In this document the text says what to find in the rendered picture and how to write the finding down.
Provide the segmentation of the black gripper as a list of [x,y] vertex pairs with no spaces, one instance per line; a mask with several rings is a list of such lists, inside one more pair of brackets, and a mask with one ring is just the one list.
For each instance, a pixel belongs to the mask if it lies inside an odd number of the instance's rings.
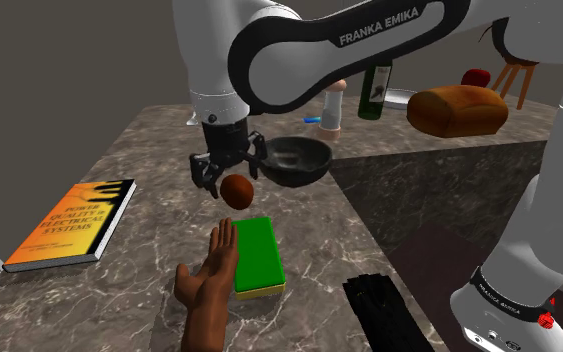
[[[221,176],[221,167],[230,168],[243,160],[248,162],[250,176],[258,178],[258,168],[268,155],[266,141],[257,131],[249,134],[246,118],[225,125],[204,122],[203,132],[208,153],[189,156],[191,178],[198,188],[204,188],[213,198],[218,198],[216,182]],[[248,152],[251,146],[254,147],[253,154]]]

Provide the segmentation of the brown egg-shaped ball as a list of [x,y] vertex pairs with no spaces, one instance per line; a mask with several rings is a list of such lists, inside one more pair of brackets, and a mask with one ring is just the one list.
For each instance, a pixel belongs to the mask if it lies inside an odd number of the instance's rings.
[[228,206],[235,210],[244,210],[253,201],[254,188],[244,176],[231,174],[222,180],[220,194]]

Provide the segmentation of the black bowl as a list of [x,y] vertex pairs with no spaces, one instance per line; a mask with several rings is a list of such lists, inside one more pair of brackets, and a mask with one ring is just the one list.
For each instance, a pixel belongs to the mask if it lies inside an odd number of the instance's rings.
[[289,188],[312,184],[329,170],[332,149],[324,142],[301,136],[277,137],[266,142],[267,158],[259,169],[272,182]]

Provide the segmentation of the green sponge with yellow base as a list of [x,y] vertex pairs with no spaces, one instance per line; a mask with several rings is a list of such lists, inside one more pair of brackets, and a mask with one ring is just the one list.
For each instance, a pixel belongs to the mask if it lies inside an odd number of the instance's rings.
[[237,300],[280,294],[286,279],[271,219],[233,221],[238,230],[239,261],[234,277]]

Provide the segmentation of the white grinder with wooden top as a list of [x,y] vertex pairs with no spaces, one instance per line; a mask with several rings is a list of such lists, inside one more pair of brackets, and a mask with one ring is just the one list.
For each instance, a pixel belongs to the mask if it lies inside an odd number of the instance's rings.
[[334,141],[341,135],[341,115],[343,92],[347,87],[344,79],[325,89],[325,98],[317,136],[326,141]]

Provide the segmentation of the brown hand model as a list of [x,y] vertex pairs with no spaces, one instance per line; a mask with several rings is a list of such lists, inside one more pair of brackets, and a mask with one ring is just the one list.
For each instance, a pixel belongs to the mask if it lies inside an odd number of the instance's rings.
[[228,299],[239,260],[238,230],[221,219],[210,234],[209,252],[199,272],[185,264],[176,268],[174,295],[187,308],[181,352],[222,352]]

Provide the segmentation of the green wine bottle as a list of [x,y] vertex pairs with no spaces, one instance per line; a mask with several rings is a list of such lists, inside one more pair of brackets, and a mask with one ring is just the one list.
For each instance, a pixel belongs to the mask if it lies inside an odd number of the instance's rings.
[[357,113],[359,118],[378,120],[381,117],[391,70],[392,61],[387,61],[365,71]]

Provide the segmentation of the orange book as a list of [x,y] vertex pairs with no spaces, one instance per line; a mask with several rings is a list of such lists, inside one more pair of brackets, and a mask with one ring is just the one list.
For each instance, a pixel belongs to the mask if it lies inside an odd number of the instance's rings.
[[98,261],[135,190],[133,179],[73,185],[2,269],[15,273]]

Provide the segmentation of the white plate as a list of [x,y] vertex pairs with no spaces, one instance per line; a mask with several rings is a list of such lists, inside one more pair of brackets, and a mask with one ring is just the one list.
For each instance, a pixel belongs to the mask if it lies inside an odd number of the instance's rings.
[[416,91],[388,88],[385,94],[384,106],[391,109],[406,110],[410,98]]

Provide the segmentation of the black ribbed flat object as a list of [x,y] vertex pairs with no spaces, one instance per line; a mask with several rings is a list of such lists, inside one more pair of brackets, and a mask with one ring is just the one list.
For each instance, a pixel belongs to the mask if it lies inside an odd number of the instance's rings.
[[373,352],[435,352],[389,276],[362,274],[343,289]]

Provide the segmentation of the brown bread loaf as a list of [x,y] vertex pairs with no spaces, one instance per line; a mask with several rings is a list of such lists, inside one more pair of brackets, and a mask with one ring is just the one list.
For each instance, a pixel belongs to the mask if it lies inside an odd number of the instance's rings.
[[407,104],[408,122],[440,138],[496,134],[509,116],[503,99],[488,88],[451,85],[420,91]]

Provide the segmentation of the dark robot stand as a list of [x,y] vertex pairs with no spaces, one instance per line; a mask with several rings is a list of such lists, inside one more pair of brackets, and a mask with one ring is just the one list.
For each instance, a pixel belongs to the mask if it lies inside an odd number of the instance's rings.
[[[449,299],[488,255],[487,249],[440,225],[426,223],[388,256],[450,352],[481,352],[464,338]],[[554,297],[554,317],[563,328],[563,291],[556,291]]]

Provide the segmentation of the red apple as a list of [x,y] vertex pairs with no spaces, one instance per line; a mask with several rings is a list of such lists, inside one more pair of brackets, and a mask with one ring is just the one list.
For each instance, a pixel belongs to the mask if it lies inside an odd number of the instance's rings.
[[469,69],[461,79],[461,85],[485,88],[491,81],[491,74],[483,69]]

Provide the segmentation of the wooden stool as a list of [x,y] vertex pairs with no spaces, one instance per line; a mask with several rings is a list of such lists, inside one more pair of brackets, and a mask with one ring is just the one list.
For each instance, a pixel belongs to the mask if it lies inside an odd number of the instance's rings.
[[500,86],[500,84],[503,82],[503,80],[506,80],[500,91],[500,96],[502,98],[504,98],[508,93],[518,73],[521,70],[525,71],[522,87],[518,97],[518,103],[516,106],[517,110],[521,110],[524,104],[526,94],[528,92],[529,85],[532,80],[534,69],[538,65],[538,62],[517,58],[506,49],[504,38],[505,38],[505,32],[506,32],[508,20],[509,18],[506,17],[494,21],[491,24],[491,26],[488,27],[483,32],[479,40],[482,40],[484,35],[488,31],[491,31],[493,46],[505,61],[504,68],[502,69],[498,78],[495,80],[495,82],[491,87],[492,90],[496,91]]

